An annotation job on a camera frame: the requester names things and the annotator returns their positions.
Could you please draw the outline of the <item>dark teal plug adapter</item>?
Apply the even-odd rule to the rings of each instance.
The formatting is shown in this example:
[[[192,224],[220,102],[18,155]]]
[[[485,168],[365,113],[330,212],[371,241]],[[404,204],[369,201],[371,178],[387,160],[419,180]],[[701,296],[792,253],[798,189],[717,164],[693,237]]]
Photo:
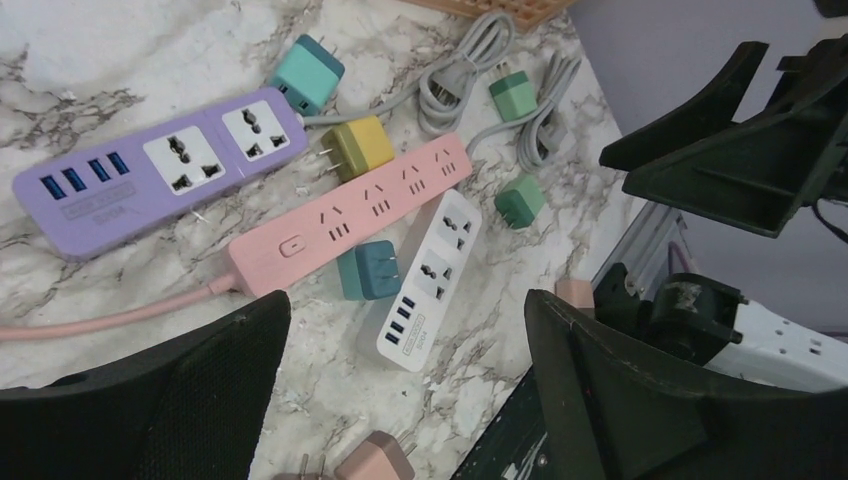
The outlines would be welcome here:
[[[355,246],[336,259],[347,300],[378,300],[397,295],[402,280],[394,245],[389,240]]]

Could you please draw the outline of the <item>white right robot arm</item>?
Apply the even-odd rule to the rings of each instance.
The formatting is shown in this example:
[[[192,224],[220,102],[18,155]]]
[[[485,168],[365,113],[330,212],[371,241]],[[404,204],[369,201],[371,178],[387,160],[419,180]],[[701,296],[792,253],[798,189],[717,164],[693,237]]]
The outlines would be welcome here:
[[[691,99],[606,146],[623,191],[745,230],[778,236],[795,213],[847,199],[847,40],[786,56],[765,108],[734,116],[767,51],[740,44]],[[739,290],[694,273],[671,275],[641,341],[703,368],[803,392],[847,384],[843,342],[785,319]]]

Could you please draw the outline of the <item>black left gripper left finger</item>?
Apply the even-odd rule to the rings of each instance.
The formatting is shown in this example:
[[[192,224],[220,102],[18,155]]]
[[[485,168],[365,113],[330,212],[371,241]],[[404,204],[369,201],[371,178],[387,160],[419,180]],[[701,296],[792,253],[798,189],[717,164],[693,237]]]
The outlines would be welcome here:
[[[281,290],[193,331],[1,393],[5,479],[245,479],[291,322]]]

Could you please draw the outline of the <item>yellow plug adapter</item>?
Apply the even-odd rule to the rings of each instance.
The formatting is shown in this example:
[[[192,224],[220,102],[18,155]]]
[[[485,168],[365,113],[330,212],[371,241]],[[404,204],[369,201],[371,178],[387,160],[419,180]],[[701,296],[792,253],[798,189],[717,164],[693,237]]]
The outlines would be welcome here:
[[[351,120],[330,128],[320,139],[334,172],[348,182],[395,158],[395,150],[377,116]]]

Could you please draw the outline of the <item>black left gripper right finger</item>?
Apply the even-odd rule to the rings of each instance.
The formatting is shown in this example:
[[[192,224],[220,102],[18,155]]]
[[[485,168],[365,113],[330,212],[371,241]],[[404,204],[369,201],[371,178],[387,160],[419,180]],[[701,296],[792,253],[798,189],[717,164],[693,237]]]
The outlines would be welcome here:
[[[558,479],[843,479],[847,392],[677,359],[531,290],[524,318]]]

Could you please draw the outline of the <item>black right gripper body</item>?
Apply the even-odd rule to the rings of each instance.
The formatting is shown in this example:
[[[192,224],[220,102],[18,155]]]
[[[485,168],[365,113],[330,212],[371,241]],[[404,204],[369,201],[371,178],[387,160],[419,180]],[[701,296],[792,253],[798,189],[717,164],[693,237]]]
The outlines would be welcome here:
[[[768,49],[741,43],[694,97],[606,146],[625,193],[775,238],[801,207],[847,199],[847,38],[786,56],[764,110],[733,117]]]

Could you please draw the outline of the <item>green plug adapter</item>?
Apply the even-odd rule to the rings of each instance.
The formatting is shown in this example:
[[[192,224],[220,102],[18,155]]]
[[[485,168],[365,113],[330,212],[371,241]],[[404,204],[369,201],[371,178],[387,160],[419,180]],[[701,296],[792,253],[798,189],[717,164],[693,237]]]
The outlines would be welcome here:
[[[506,62],[495,66],[498,78],[489,92],[503,122],[525,117],[537,108],[534,87],[525,70],[513,71]]]
[[[513,230],[530,226],[545,204],[539,183],[528,173],[508,182],[494,200],[497,212]]]

